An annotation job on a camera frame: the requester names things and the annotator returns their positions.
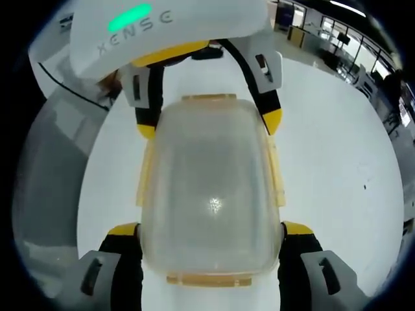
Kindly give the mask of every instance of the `window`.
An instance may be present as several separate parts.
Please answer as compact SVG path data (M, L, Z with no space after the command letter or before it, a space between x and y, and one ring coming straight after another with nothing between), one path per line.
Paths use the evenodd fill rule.
M347 36L350 39L349 44L342 46L343 51L350 55L350 58L355 59L362 41L362 35L353 29L348 29Z
M303 27L305 16L305 8L300 5L294 5L294 18L292 19L292 26Z
M364 66L366 68L366 71L371 72L372 68L375 65L376 62L376 54L377 51L374 51L374 49L371 46L372 44L368 43L368 40L365 38L363 39L363 44L361 46L361 49L359 53L357 53L357 57L355 60L355 64L360 66Z
M335 21L328 17L323 17L322 31L320 33L320 37L326 40L328 40L331 37L331 31L333 30L334 22Z
M382 51L375 63L373 71L377 71L381 77L385 79L387 75L395 71L391 63L393 63L393 61Z
M403 102L403 106L406 112L409 114L410 117L412 117L412 120L415 121L415 97L412 91L410 90L409 85L406 83L403 85L402 88L401 100Z
M339 47L342 46L342 42L337 40L337 37L340 33L346 34L347 32L347 26L339 23L338 21L335 21L334 25L333 25L333 30L331 31L331 39L330 42L334 45L338 45Z

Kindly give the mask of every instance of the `white floor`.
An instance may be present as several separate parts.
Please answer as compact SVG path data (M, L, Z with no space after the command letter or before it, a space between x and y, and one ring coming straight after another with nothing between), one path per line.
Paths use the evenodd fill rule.
M296 60L297 62L304 63L305 65L318 68L319 70L323 70L331 75L337 76L336 72L330 69L322 59L291 44L291 42L287 40L286 33L274 32L274 39L276 50L280 52L284 58Z

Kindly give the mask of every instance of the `black cable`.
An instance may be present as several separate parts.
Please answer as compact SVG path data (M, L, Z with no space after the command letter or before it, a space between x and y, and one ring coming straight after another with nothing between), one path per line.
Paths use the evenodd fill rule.
M77 96L77 97L79 97L79 98L81 98L81 99L85 100L86 102L89 102L89 103L93 104L94 106L100 107L101 109L103 109L103 110L105 110L105 111L109 111L109 110L110 110L108 107L101 106L101 105L100 105L100 104L98 104L97 102L94 102L93 100L90 100L90 99L88 99L88 98L86 98L86 97L83 97L82 95L78 94L77 92L75 92L75 91L73 91L73 90L69 89L69 88L68 88L65 84L63 84L63 83L61 83L61 82L57 81L57 79L55 79L55 78L54 78L54 76L53 76L53 75L51 75L51 74L50 74L50 72L48 72L48 70L46 70L45 66L43 66L43 64L42 64L42 63L39 63L39 62L38 62L38 64L39 64L39 66L43 69L43 71L45 72L45 74L47 74L47 76L48 76L50 79L52 79L52 81L53 81L53 82L55 82L56 84L58 84L59 86L61 86L61 87L62 87L62 88L64 88L65 90L67 90L68 92L70 92L70 93L74 94L75 96Z
M117 99L118 95L121 92L121 89L116 89L116 88L113 87L115 81L117 80L118 70L119 69L117 69L116 71L114 71L112 81L108 84L109 87L110 87L110 91L108 92L108 94L106 95L106 97L108 97L110 99L111 107L113 106L115 100Z

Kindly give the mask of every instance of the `white table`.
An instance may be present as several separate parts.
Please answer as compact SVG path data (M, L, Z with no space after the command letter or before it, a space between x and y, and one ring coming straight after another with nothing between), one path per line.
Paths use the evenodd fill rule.
M401 176L392 144L360 92L338 78L284 60L279 91L283 121L275 136L287 206L281 219L311 227L324 249L357 273L373 295L399 251L403 223ZM169 67L165 104L182 95L236 93L252 100L239 66L224 59L186 60ZM78 212L78 252L98 249L108 230L140 221L135 206L145 140L134 111L120 95L93 147ZM168 285L144 267L143 310L279 310L276 271L250 288L201 289Z

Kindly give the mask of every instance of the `white robot casing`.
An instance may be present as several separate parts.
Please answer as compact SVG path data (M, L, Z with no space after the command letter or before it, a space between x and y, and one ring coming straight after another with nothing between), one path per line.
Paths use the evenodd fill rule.
M175 45L246 37L269 24L263 0L148 0L152 11L117 32L117 16L140 5L137 0L88 0L75 3L71 63L81 78L100 79L132 60Z

